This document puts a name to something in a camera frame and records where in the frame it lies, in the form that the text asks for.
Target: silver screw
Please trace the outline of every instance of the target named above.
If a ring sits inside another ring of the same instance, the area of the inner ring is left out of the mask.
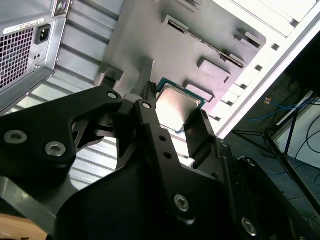
[[[66,151],[66,146],[58,141],[51,141],[47,145],[45,145],[45,152],[49,156],[61,157],[66,153]]]
[[[245,217],[241,220],[242,226],[247,231],[248,234],[250,234],[252,237],[255,237],[257,235],[257,230],[255,226]]]
[[[146,102],[142,103],[142,106],[144,106],[146,109],[150,109],[151,108],[151,106]]]
[[[228,144],[226,144],[226,142],[225,142],[225,141],[221,140],[221,141],[220,141],[220,143],[221,143],[225,148],[227,148],[227,147],[228,147]]]
[[[117,95],[115,95],[113,92],[108,92],[108,96],[112,99],[116,99]]]
[[[253,162],[250,161],[250,158],[247,158],[246,161],[247,161],[252,167],[255,167],[255,166],[256,166]]]
[[[187,212],[189,210],[189,202],[181,194],[177,194],[174,196],[174,203],[176,207],[182,212]]]
[[[20,130],[10,130],[4,134],[4,140],[8,144],[22,144],[27,139],[27,134]]]

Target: wooden surface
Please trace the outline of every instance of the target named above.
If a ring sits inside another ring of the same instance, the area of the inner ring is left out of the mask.
[[[0,239],[45,240],[47,234],[29,219],[0,213]]]

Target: sticker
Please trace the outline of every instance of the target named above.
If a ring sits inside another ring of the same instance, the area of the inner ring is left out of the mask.
[[[19,24],[19,25],[16,25],[16,26],[7,27],[6,29],[3,30],[3,34],[11,34],[13,32],[20,31],[22,29],[27,29],[27,28],[33,27],[35,25],[42,24],[44,22],[45,22],[45,19],[41,18],[41,19],[38,19],[38,20],[34,20],[34,21],[23,23],[23,24]]]

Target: ventilation grille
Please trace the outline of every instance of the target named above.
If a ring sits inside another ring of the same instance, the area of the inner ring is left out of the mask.
[[[29,28],[0,38],[0,92],[27,73],[33,32]]]

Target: blue cable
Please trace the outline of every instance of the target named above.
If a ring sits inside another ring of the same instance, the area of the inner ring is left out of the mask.
[[[305,101],[303,104],[301,104],[300,106],[297,106],[297,107],[294,107],[296,106],[296,104],[294,105],[291,105],[291,106],[281,106],[273,101],[270,101],[270,103],[276,105],[277,107],[281,108],[280,110],[278,111],[274,111],[274,112],[271,112],[267,115],[264,115],[264,116],[260,116],[260,117],[257,117],[257,118],[249,118],[248,120],[249,121],[257,121],[257,120],[261,120],[261,119],[266,119],[270,116],[272,116],[273,114],[276,114],[277,112],[280,112],[280,111],[283,111],[283,110],[292,110],[292,109],[300,109],[300,108],[303,108],[304,106],[306,106],[308,103],[311,103],[309,102],[309,100]]]

